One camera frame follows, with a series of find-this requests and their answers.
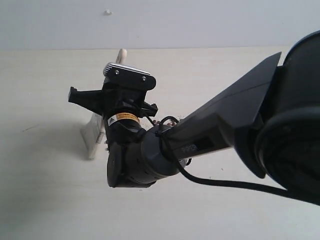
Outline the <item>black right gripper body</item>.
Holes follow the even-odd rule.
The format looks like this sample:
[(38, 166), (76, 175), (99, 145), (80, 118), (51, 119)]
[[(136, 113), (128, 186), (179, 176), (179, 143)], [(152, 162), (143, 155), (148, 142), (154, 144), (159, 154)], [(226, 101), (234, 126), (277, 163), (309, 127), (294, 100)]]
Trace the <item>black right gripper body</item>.
[(145, 102), (147, 91), (155, 86), (155, 82), (133, 87), (105, 83), (100, 90), (87, 91), (72, 86), (68, 101), (102, 117), (109, 145), (130, 145), (139, 143), (146, 134), (140, 118), (154, 117), (158, 111), (155, 103)]

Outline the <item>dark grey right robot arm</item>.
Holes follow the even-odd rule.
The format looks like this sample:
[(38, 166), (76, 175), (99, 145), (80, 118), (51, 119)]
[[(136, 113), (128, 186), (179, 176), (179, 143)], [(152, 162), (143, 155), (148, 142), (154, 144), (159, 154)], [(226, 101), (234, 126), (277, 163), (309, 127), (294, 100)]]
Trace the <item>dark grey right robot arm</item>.
[[(156, 86), (149, 73), (108, 63), (99, 90), (69, 90), (68, 101), (102, 118), (112, 188), (148, 188), (182, 174), (207, 186), (247, 189), (320, 203), (320, 33), (299, 40), (283, 64), (273, 54), (183, 119), (166, 116), (144, 129), (155, 104), (145, 101)], [(186, 171), (197, 156), (233, 148), (258, 178), (252, 182), (206, 179)]]

